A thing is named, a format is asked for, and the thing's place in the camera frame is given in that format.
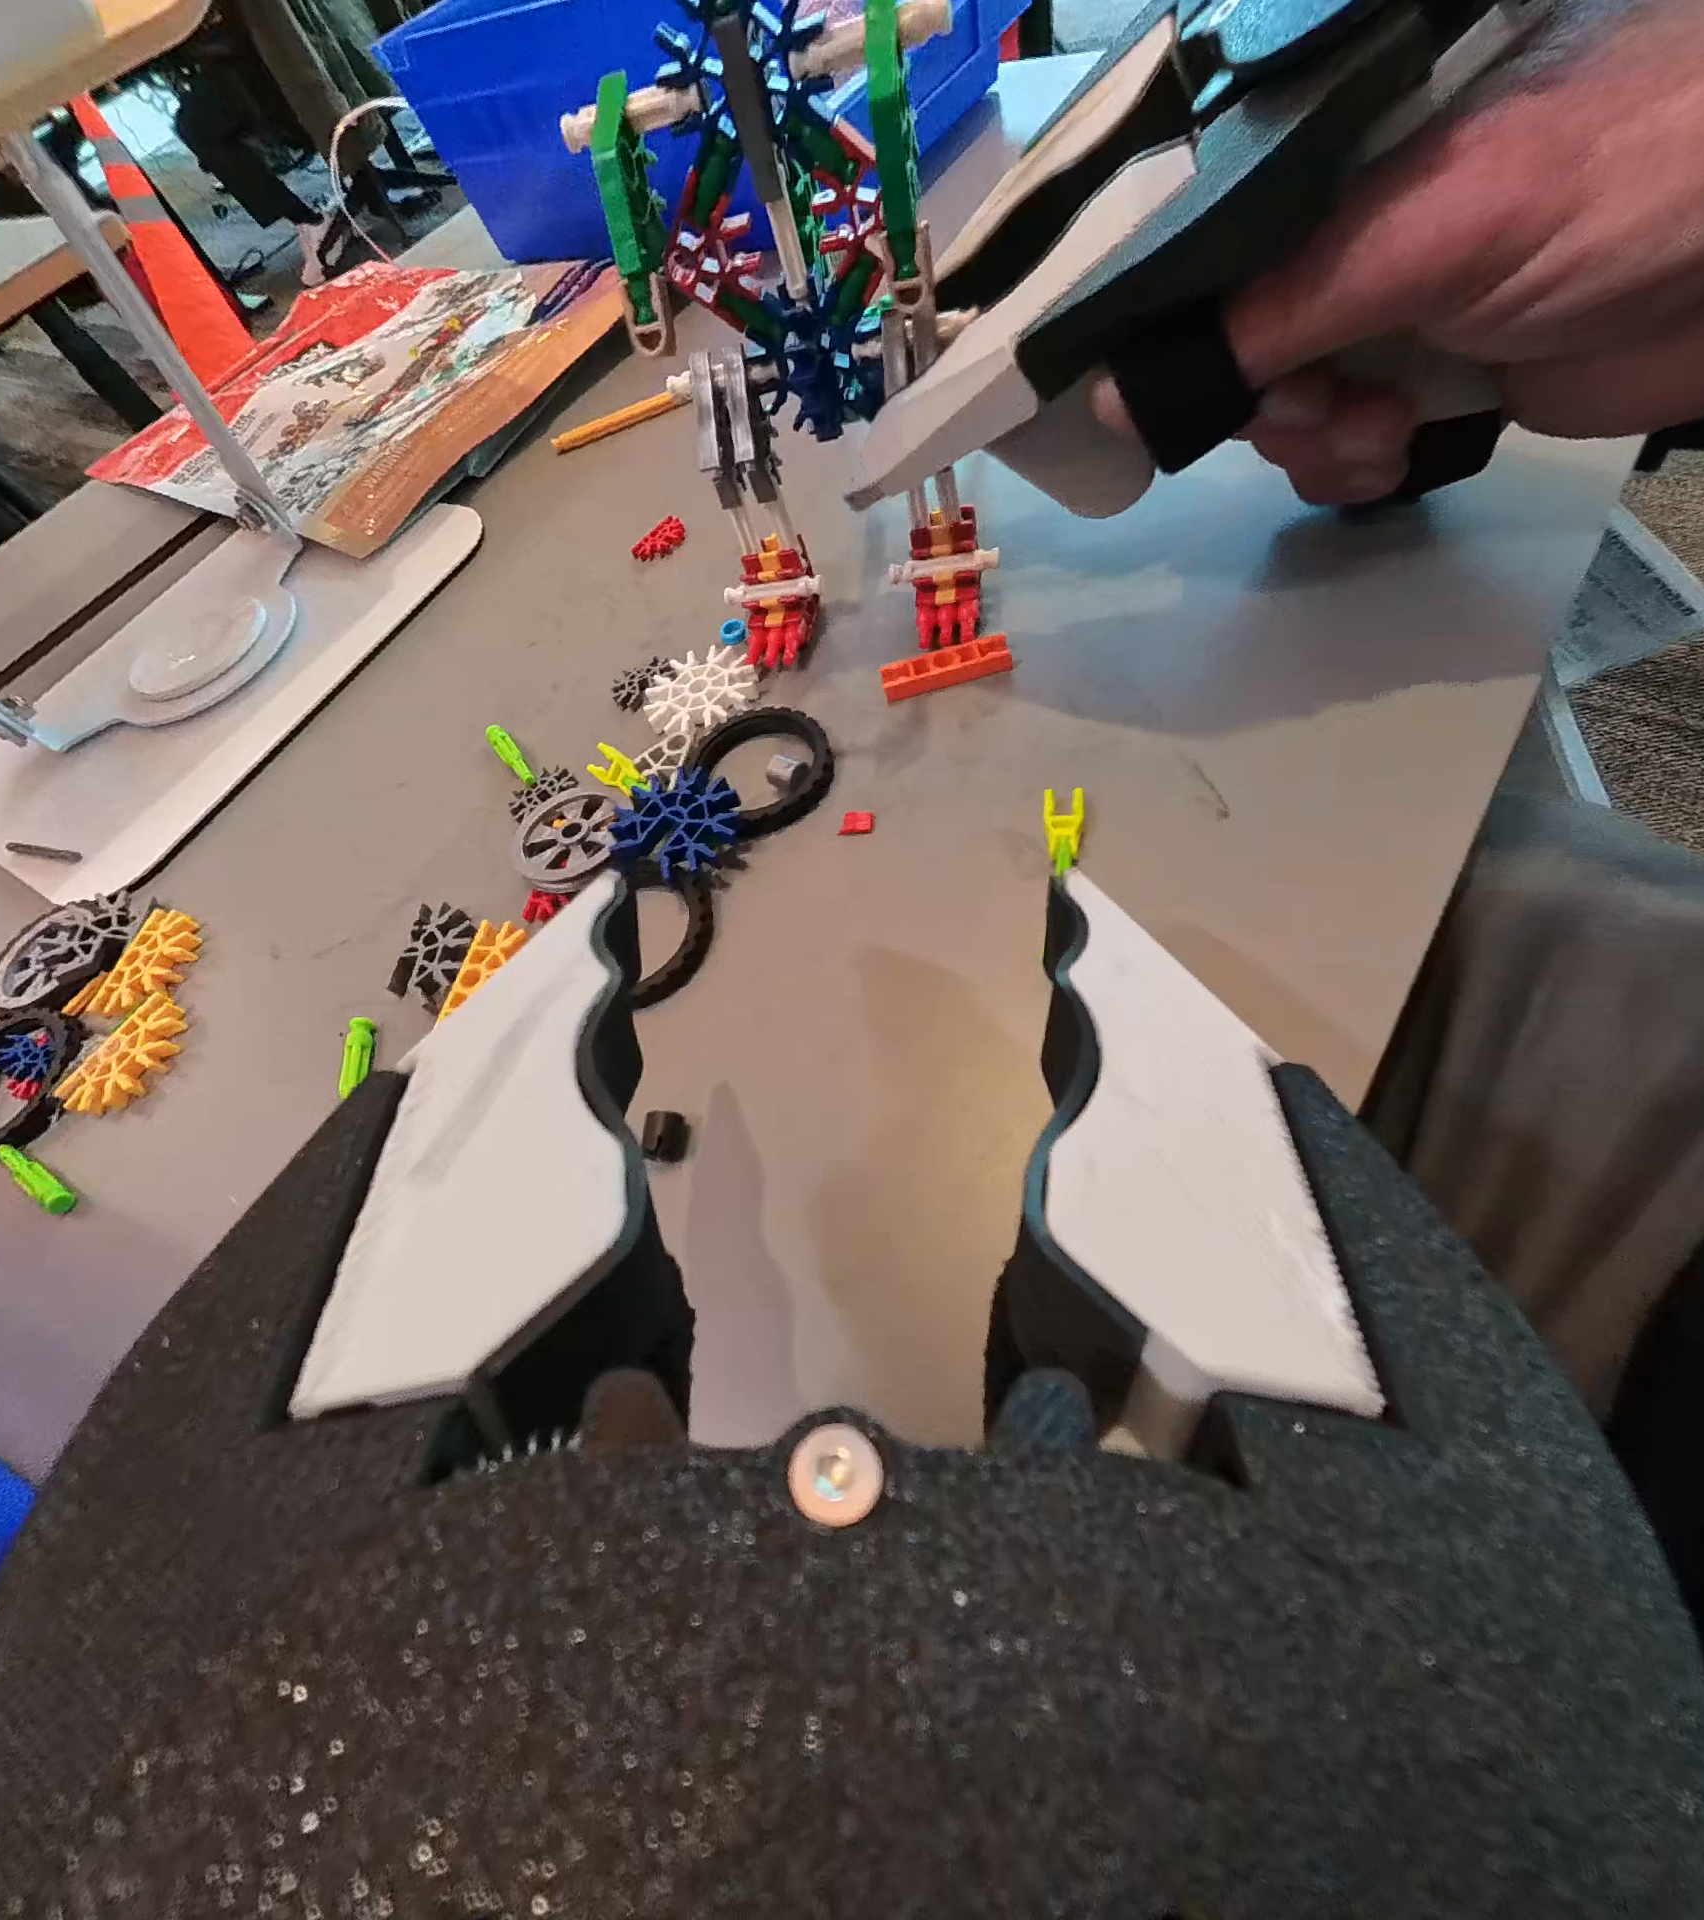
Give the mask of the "grey spoked wheel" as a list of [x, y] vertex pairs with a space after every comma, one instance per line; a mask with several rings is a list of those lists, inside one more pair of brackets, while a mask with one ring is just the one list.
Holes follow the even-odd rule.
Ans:
[[614, 863], [623, 802], [603, 786], [568, 786], [512, 804], [515, 860], [543, 895], [571, 898]]
[[0, 1021], [62, 1012], [121, 963], [140, 923], [127, 890], [51, 905], [0, 948]]

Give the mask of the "orange traffic cone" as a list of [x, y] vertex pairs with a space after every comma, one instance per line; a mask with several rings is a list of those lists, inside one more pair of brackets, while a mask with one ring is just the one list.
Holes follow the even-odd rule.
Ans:
[[74, 124], [95, 147], [107, 192], [129, 229], [135, 257], [158, 317], [193, 373], [216, 386], [252, 352], [254, 336], [230, 290], [201, 257], [88, 93], [68, 100]]

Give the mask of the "red toy packaging bag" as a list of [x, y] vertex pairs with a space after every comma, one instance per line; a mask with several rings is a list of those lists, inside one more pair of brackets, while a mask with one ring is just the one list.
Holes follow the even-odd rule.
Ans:
[[371, 262], [297, 295], [211, 400], [299, 534], [367, 559], [486, 472], [606, 341], [624, 341], [611, 259]]

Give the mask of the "printed paper sheet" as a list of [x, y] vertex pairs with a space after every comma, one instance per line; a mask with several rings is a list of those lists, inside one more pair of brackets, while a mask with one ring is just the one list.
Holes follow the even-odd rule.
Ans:
[[1553, 642], [1556, 683], [1571, 692], [1700, 636], [1704, 581], [1638, 515], [1617, 505]]

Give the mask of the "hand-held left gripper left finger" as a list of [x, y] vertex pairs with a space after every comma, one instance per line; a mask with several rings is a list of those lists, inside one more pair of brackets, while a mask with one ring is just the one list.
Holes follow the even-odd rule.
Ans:
[[452, 1400], [480, 1447], [524, 1447], [649, 1372], [688, 1423], [697, 1313], [631, 1125], [638, 965], [638, 902], [603, 873], [404, 1057], [295, 1421]]

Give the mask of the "large blue snowflake connector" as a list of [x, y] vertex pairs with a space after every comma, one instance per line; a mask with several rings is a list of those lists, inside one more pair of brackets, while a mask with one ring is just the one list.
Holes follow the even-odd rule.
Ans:
[[678, 768], [662, 786], [638, 786], [616, 807], [611, 860], [626, 873], [649, 868], [658, 881], [716, 868], [745, 835], [745, 804], [733, 783]]

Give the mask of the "person's right hand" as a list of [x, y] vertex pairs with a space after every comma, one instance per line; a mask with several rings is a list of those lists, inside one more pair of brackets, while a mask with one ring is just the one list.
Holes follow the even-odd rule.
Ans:
[[1412, 405], [1334, 360], [1412, 331], [1487, 367], [1550, 438], [1704, 417], [1704, 3], [1642, 3], [1558, 42], [1351, 181], [1233, 303], [1258, 410], [1242, 436], [1312, 505], [1409, 475]]

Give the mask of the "colourful toy robot model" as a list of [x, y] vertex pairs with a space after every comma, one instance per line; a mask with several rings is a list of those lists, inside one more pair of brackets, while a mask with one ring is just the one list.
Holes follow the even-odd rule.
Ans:
[[591, 159], [632, 348], [676, 348], [697, 303], [736, 345], [669, 384], [741, 539], [730, 636], [769, 674], [798, 666], [825, 608], [783, 492], [781, 410], [819, 444], [875, 422], [960, 327], [936, 311], [911, 55], [950, 3], [678, 3], [657, 75], [606, 69], [561, 117]]

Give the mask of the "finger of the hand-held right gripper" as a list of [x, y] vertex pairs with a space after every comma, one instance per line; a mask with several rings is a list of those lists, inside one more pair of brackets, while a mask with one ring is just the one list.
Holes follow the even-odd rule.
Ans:
[[1140, 13], [1010, 162], [940, 251], [942, 313], [982, 313], [1029, 282], [1073, 283], [1197, 170], [1180, 16]]
[[866, 426], [847, 507], [866, 512], [1036, 420], [1041, 400], [1016, 358], [1016, 327], [974, 317], [936, 364]]

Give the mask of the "yellow fan connector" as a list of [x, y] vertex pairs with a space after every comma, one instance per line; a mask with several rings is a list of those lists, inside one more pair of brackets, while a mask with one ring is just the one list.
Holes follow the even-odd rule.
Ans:
[[530, 937], [532, 928], [529, 923], [480, 919], [439, 1000], [434, 1020], [442, 1024], [456, 1013], [505, 963], [529, 946]]
[[150, 995], [180, 985], [201, 951], [202, 923], [182, 910], [155, 905], [115, 965], [74, 992], [61, 1013], [119, 1021]]
[[146, 1095], [149, 1082], [170, 1071], [191, 1020], [177, 997], [158, 988], [86, 1051], [51, 1089], [68, 1115], [103, 1118]]

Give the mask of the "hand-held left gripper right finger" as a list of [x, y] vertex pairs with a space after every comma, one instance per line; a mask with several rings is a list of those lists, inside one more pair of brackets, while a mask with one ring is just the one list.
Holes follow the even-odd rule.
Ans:
[[1389, 1398], [1280, 1095], [1282, 1060], [1089, 875], [1049, 885], [1053, 1097], [984, 1344], [984, 1426], [1039, 1373], [1170, 1460], [1223, 1393]]

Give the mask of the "yellow rod with grey end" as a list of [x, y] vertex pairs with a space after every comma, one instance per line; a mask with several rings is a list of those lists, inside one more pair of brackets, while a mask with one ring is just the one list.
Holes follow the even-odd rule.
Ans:
[[672, 378], [658, 394], [634, 400], [598, 417], [554, 433], [549, 444], [556, 456], [580, 452], [657, 420], [671, 420], [692, 404], [691, 378]]

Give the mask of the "white snowflake connector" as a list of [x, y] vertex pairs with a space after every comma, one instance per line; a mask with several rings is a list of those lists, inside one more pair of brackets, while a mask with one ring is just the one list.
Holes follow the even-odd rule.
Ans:
[[762, 675], [739, 643], [710, 642], [671, 657], [644, 692], [640, 713], [658, 738], [697, 738], [754, 705]]

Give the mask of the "orange bar connector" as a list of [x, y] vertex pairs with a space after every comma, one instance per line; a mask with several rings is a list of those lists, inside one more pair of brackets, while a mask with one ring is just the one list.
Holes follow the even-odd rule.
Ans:
[[901, 705], [936, 692], [1010, 674], [1015, 667], [1016, 657], [1009, 638], [987, 633], [886, 661], [878, 669], [878, 682], [886, 704]]

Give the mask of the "white document stand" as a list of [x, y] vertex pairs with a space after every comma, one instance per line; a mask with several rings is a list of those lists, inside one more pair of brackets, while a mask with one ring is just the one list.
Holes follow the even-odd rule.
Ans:
[[[82, 193], [32, 141], [49, 108], [169, 51], [209, 3], [0, 3], [0, 152], [234, 481], [236, 528], [32, 699], [0, 693], [0, 869], [51, 902], [153, 875], [456, 571], [476, 509], [434, 503], [367, 559], [307, 539]], [[7, 842], [78, 850], [77, 866]]]

